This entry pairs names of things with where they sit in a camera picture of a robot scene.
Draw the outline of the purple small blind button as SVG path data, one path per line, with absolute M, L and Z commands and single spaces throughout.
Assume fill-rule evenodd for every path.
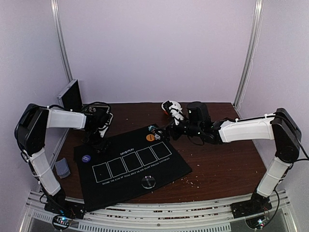
M 84 163 L 88 163 L 91 160 L 91 156 L 90 155 L 83 155 L 82 157 L 82 162 Z

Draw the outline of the poker chip pile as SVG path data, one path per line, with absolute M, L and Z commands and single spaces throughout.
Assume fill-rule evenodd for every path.
M 162 131 L 156 125 L 148 126 L 148 131 L 152 134 L 155 140 L 161 140 L 163 138 Z

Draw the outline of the orange big blind button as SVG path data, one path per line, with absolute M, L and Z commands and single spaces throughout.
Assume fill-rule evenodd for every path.
M 149 142 L 155 141 L 155 136 L 153 134 L 148 134 L 146 140 Z

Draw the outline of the grey playing card deck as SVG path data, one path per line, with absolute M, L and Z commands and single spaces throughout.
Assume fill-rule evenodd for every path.
M 70 169 L 65 158 L 55 162 L 56 174 L 60 179 L 66 178 L 70 175 Z

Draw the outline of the black dealer button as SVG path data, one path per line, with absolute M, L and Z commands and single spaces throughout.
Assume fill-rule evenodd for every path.
M 144 189 L 152 189 L 155 187 L 156 180 L 151 175 L 146 175 L 141 180 L 141 185 Z

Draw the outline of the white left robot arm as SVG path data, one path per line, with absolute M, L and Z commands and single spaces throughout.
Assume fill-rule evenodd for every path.
M 74 111 L 58 105 L 39 106 L 31 103 L 22 114 L 14 130 L 17 145 L 45 194 L 53 197 L 50 206 L 58 214 L 66 214 L 70 207 L 69 203 L 59 196 L 63 190 L 45 154 L 47 129 L 83 130 L 83 143 L 103 153 L 109 145 L 105 134 L 112 120 L 113 114 L 109 106 L 91 105 L 86 110 Z

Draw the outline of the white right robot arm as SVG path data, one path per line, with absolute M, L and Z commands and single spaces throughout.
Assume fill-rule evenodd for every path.
M 187 106 L 187 116 L 176 102 L 167 101 L 162 104 L 162 109 L 172 118 L 163 128 L 164 134 L 174 140 L 186 135 L 213 145 L 247 140 L 270 140 L 275 143 L 274 158 L 246 203 L 251 213 L 256 214 L 265 207 L 271 193 L 298 160 L 301 132 L 283 108 L 256 118 L 226 118 L 215 122 L 211 121 L 207 107 L 200 102 Z

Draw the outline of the aluminium poker chip case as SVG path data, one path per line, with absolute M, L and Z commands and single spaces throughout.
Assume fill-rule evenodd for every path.
M 80 94 L 80 88 L 79 83 L 77 79 L 73 79 L 71 82 L 67 84 L 66 87 L 61 91 L 61 93 L 57 96 L 57 99 L 59 101 L 59 104 L 64 107 L 65 109 L 70 109 L 79 113 L 81 112 L 82 106 L 86 105 L 82 103 L 82 98 Z M 101 101 L 95 101 L 92 103 L 104 103 Z M 113 119 L 113 114 L 111 112 L 111 106 L 110 111 L 108 112 L 111 114 L 111 121 Z

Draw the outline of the white and red bowl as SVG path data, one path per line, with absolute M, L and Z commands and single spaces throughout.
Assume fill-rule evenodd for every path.
M 176 101 L 165 101 L 161 104 L 161 108 L 169 116 L 172 116 L 172 112 L 171 112 L 172 109 L 182 110 L 181 105 Z

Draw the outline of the black poker play mat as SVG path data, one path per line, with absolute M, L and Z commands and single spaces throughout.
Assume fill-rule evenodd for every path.
M 148 126 L 112 136 L 103 153 L 88 145 L 74 148 L 82 195 L 88 212 L 137 198 L 163 187 L 189 173 L 192 168 L 166 140 L 149 142 Z M 90 155 L 88 163 L 83 155 Z M 156 184 L 152 189 L 141 185 L 151 175 Z

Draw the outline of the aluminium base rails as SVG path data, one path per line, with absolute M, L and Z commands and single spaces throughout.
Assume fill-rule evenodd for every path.
M 69 232 L 251 232 L 248 223 L 262 217 L 271 222 L 264 232 L 296 232 L 297 226 L 285 191 L 270 196 L 272 209 L 235 218 L 230 205 L 248 200 L 250 195 L 209 201 L 166 204 L 120 203 L 85 213 L 74 219 Z

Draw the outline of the left aluminium frame post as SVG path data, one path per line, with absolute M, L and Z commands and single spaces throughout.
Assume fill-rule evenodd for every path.
M 55 24 L 55 29 L 56 29 L 56 34 L 57 34 L 57 39 L 58 39 L 58 44 L 60 48 L 61 59 L 62 59 L 65 75 L 66 75 L 68 82 L 71 82 L 73 80 L 73 77 L 71 73 L 70 63 L 69 63 L 65 41 L 64 41 L 64 36 L 63 36 L 63 31 L 62 31 L 59 4 L 57 0 L 50 0 L 50 3 L 51 3 L 52 16 L 54 19 L 54 24 Z

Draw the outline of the aluminium frame post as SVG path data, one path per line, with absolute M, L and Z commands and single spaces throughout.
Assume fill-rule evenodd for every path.
M 56 29 L 56 34 L 57 34 L 57 39 L 58 39 L 58 44 L 60 48 L 61 59 L 62 59 L 65 75 L 66 75 L 68 82 L 71 82 L 73 80 L 73 77 L 71 73 L 70 63 L 69 63 L 65 41 L 64 41 L 64 36 L 63 36 L 63 31 L 62 31 L 59 4 L 57 0 L 50 0 L 50 3 L 51 3 L 52 16 L 54 19 L 54 24 L 55 24 L 55 29 Z
M 260 33 L 260 27 L 261 27 L 261 21 L 262 21 L 262 12 L 263 12 L 263 0 L 256 0 L 255 1 L 255 8 L 254 8 L 254 14 L 253 14 L 253 23 L 250 33 L 250 39 L 248 44 L 248 49 L 246 53 L 246 58 L 244 62 L 244 66 L 241 73 L 241 78 L 239 82 L 239 87 L 235 96 L 234 100 L 234 107 L 239 109 L 240 105 L 243 101 L 247 85 L 250 78 L 251 69 L 253 66 L 253 56 L 256 49 L 256 46 L 258 44 L 258 38 Z

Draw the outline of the right aluminium frame post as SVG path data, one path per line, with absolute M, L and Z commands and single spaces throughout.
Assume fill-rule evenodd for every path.
M 239 82 L 239 87 L 235 96 L 234 100 L 234 107 L 239 109 L 240 105 L 243 101 L 247 85 L 250 78 L 251 69 L 253 66 L 253 56 L 256 49 L 256 46 L 258 44 L 258 38 L 260 33 L 260 27 L 261 27 L 261 21 L 262 21 L 262 12 L 263 12 L 263 0 L 256 0 L 255 1 L 255 8 L 254 8 L 254 14 L 253 14 L 253 23 L 250 33 L 250 39 L 248 44 L 248 49 L 246 53 L 246 58 L 244 62 L 244 66 L 241 73 L 241 78 Z

